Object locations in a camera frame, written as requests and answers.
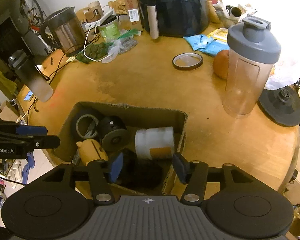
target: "brown tape ring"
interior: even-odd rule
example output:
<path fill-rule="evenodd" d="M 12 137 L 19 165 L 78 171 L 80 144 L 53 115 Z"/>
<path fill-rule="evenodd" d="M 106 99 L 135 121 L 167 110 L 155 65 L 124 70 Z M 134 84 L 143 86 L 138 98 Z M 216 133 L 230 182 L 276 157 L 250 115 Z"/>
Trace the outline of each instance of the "brown tape ring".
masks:
<path fill-rule="evenodd" d="M 181 66 L 178 65 L 177 60 L 178 59 L 182 59 L 183 57 L 195 57 L 197 59 L 199 59 L 199 62 L 193 65 L 188 65 L 188 66 Z M 189 53 L 182 53 L 179 54 L 177 56 L 175 56 L 172 60 L 172 64 L 174 66 L 174 68 L 178 69 L 178 70 L 194 70 L 196 68 L 199 68 L 203 63 L 203 58 L 201 55 L 197 54 L 197 53 L 193 53 L 193 52 L 189 52 Z"/>

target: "silver screw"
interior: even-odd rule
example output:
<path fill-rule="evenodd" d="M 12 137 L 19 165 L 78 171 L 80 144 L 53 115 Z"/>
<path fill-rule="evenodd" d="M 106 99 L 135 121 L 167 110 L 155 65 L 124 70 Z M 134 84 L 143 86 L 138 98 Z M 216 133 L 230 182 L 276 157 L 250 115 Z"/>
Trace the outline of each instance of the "silver screw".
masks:
<path fill-rule="evenodd" d="M 198 195 L 196 194 L 188 194 L 188 195 L 185 195 L 184 199 L 186 201 L 189 201 L 189 202 L 196 202 L 198 201 L 200 198 Z"/>
<path fill-rule="evenodd" d="M 96 200 L 101 201 L 101 202 L 106 202 L 111 200 L 111 196 L 107 193 L 102 193 L 96 196 Z"/>

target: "black air fryer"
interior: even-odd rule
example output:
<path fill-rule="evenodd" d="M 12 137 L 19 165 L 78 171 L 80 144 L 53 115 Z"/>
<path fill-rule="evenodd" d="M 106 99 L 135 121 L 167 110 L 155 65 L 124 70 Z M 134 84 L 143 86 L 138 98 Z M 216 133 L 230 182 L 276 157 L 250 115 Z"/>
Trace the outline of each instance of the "black air fryer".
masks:
<path fill-rule="evenodd" d="M 145 29 L 153 39 L 159 35 L 187 37 L 209 24 L 207 0 L 139 0 Z"/>

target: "ribbed gray surface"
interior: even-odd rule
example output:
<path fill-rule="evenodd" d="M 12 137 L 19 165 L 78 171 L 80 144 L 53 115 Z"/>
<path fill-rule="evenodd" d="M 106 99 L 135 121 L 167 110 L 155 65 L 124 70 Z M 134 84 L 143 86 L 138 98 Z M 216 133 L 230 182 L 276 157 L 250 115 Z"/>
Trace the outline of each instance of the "ribbed gray surface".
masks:
<path fill-rule="evenodd" d="M 239 240 L 215 228 L 199 207 L 175 196 L 122 196 L 96 208 L 77 232 L 60 240 Z M 284 236 L 276 238 L 286 240 Z"/>

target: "shaker bottle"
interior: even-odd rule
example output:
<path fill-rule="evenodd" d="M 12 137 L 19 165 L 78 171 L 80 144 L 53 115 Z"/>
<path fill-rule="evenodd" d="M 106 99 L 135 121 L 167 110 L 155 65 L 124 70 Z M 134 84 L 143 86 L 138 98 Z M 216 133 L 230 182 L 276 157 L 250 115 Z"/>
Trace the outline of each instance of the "shaker bottle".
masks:
<path fill-rule="evenodd" d="M 228 30 L 229 70 L 222 104 L 230 116 L 250 114 L 279 59 L 281 45 L 270 28 L 270 22 L 250 16 Z"/>
<path fill-rule="evenodd" d="M 40 101 L 46 102 L 52 97 L 52 87 L 23 50 L 17 50 L 9 57 L 9 65 Z"/>

